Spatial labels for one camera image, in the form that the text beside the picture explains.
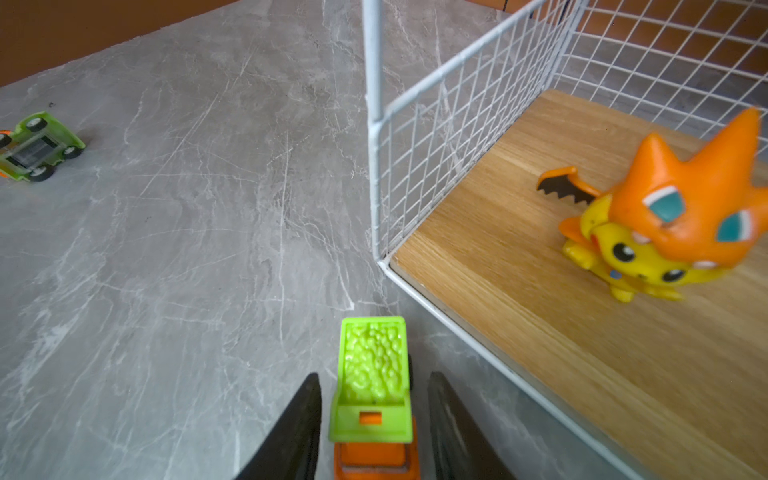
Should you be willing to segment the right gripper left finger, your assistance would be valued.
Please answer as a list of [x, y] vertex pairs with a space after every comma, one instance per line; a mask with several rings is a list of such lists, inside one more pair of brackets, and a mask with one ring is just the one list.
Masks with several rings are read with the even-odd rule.
[[312, 480], [321, 433], [319, 376], [310, 373], [237, 480]]

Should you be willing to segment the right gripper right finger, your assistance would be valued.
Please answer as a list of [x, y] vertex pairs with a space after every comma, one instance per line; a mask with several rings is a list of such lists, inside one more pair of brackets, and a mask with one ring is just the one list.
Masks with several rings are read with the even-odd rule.
[[515, 479], [442, 372], [427, 394], [437, 479]]

